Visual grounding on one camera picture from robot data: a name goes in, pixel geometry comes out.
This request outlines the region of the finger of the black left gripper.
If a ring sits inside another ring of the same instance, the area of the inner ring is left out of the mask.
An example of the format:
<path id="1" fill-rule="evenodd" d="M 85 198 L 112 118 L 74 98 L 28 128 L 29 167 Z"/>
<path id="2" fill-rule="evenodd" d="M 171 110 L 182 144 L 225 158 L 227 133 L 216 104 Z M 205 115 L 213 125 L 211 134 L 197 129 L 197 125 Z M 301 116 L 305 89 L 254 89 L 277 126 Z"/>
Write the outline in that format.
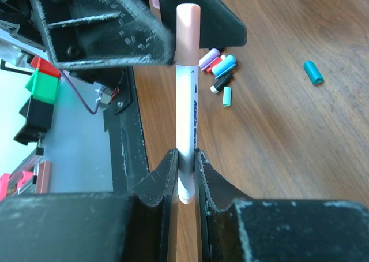
<path id="1" fill-rule="evenodd" d="M 247 42 L 246 25 L 221 0 L 159 0 L 162 23 L 176 32 L 176 7 L 201 7 L 200 48 L 241 47 Z"/>
<path id="2" fill-rule="evenodd" d="M 175 37 L 142 0 L 30 0 L 49 61 L 66 70 L 172 65 Z"/>

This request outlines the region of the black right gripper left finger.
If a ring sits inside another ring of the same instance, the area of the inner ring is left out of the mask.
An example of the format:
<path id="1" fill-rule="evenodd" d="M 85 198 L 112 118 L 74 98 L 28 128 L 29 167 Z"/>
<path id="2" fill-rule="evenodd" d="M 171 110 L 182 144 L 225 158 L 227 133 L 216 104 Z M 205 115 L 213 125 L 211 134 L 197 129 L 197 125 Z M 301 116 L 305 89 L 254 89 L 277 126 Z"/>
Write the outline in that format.
<path id="1" fill-rule="evenodd" d="M 2 261 L 175 261 L 178 152 L 125 193 L 49 193 L 1 202 Z"/>

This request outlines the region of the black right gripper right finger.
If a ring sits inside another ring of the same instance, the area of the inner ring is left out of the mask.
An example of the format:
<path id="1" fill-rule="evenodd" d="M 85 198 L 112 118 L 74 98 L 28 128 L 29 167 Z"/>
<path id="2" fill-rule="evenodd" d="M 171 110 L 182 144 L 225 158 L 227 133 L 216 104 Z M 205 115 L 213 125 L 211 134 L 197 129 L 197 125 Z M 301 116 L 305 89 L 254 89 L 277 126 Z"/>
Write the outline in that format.
<path id="1" fill-rule="evenodd" d="M 349 200 L 254 199 L 195 153 L 199 261 L 367 261 L 368 209 Z"/>

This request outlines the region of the purple highlighter cap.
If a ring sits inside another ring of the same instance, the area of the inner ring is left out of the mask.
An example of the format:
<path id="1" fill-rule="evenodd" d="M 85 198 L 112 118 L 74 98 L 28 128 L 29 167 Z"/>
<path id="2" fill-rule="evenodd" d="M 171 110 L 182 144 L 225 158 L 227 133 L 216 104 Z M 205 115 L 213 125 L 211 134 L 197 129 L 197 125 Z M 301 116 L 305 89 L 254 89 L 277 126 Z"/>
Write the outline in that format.
<path id="1" fill-rule="evenodd" d="M 198 66 L 200 67 L 201 71 L 204 71 L 207 69 L 213 61 L 215 61 L 220 56 L 220 52 L 216 48 L 212 48 L 209 50 L 208 53 L 206 53 L 198 63 Z"/>

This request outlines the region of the light blue marker cap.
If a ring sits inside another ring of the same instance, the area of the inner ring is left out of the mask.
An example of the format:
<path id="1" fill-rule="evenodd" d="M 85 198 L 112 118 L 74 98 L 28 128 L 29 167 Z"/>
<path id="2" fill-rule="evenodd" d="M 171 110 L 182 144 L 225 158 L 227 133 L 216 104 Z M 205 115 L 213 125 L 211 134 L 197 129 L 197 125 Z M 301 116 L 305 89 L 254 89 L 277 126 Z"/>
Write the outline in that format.
<path id="1" fill-rule="evenodd" d="M 221 62 L 212 67 L 212 73 L 215 79 L 219 79 L 221 76 L 231 71 L 236 66 L 236 63 L 237 60 L 233 55 L 227 55 Z"/>

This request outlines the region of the green marker cap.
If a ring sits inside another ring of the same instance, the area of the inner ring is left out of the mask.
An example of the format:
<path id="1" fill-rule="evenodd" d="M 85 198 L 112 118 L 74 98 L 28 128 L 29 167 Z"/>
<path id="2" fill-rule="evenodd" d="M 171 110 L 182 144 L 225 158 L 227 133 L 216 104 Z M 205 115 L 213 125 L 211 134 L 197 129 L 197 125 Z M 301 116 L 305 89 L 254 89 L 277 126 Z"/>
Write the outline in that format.
<path id="1" fill-rule="evenodd" d="M 230 107 L 232 101 L 232 88 L 231 87 L 224 87 L 223 89 L 223 107 Z"/>

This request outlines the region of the teal marker cap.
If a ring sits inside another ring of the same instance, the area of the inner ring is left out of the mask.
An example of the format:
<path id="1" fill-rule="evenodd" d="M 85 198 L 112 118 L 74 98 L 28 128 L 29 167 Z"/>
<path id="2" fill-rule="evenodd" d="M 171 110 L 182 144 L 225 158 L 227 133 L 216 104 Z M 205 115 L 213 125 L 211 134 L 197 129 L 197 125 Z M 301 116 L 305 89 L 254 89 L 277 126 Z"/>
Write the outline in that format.
<path id="1" fill-rule="evenodd" d="M 313 61 L 306 61 L 303 65 L 303 68 L 313 85 L 319 85 L 324 82 L 320 71 Z"/>

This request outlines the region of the purple highlighter marker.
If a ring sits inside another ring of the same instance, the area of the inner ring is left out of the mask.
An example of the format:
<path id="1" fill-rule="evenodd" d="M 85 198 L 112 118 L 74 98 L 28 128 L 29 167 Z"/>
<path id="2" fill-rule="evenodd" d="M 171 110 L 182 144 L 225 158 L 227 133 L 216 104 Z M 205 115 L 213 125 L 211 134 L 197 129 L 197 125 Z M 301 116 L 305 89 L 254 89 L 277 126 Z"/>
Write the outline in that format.
<path id="1" fill-rule="evenodd" d="M 159 22 L 161 22 L 161 13 L 160 13 L 160 1 L 159 0 L 149 0 L 150 10 L 153 15 L 157 18 Z"/>

